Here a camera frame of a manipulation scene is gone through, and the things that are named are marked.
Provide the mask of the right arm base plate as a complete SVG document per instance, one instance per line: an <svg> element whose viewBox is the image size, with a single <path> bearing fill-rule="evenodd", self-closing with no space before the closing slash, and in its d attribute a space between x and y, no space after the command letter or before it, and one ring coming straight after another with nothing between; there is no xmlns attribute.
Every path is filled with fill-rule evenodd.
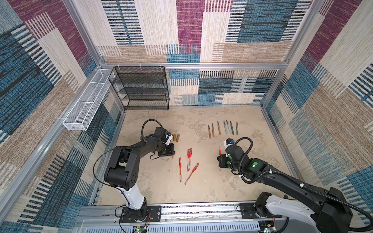
<svg viewBox="0 0 373 233"><path fill-rule="evenodd" d="M273 215L267 209L260 212L256 209L255 203L239 203L236 210L241 214L242 219L265 219L265 218L282 218L282 215Z"/></svg>

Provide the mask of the dark green pen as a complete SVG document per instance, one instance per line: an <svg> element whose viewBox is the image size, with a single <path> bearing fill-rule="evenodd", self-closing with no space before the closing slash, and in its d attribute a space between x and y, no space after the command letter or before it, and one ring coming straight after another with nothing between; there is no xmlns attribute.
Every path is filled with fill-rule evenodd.
<svg viewBox="0 0 373 233"><path fill-rule="evenodd" d="M238 136L239 135L239 125L238 125L238 122L236 121L236 135Z"/></svg>
<svg viewBox="0 0 373 233"><path fill-rule="evenodd" d="M234 132L234 128L233 128L233 124L232 124L232 121L230 121L230 129L231 129L231 133L234 135L235 132Z"/></svg>

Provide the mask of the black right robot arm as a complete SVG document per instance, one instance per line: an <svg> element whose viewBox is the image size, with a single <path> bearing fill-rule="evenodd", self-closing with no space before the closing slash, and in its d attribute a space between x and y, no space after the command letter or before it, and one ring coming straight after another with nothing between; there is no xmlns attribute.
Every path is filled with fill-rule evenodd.
<svg viewBox="0 0 373 233"><path fill-rule="evenodd" d="M295 218L315 227L321 233L347 233L353 217L350 204L343 193L333 187L328 190L304 183L279 171L269 163L250 159L232 139L224 143L225 153L218 157L219 167L231 169L246 184L261 183L293 197L284 201L270 193L256 200L257 213L269 213Z"/></svg>

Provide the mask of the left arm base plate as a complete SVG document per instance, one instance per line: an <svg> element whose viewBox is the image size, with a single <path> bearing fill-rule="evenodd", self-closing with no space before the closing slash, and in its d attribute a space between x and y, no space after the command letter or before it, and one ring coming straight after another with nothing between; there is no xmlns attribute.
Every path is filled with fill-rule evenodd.
<svg viewBox="0 0 373 233"><path fill-rule="evenodd" d="M140 210L133 210L129 207L124 207L119 218L120 223L145 223L149 220L150 222L160 222L162 214L161 205L151 205Z"/></svg>

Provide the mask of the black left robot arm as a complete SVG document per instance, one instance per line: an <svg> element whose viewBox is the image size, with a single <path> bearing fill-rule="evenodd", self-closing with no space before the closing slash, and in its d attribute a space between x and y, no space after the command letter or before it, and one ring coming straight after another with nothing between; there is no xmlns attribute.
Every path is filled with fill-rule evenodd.
<svg viewBox="0 0 373 233"><path fill-rule="evenodd" d="M142 136L141 141L130 146L116 146L104 174L104 181L119 190L127 201L122 214L132 220L144 220L148 215L146 198L141 194L137 179L140 160L149 153L158 153L159 157L175 155L172 134L162 127L155 132Z"/></svg>

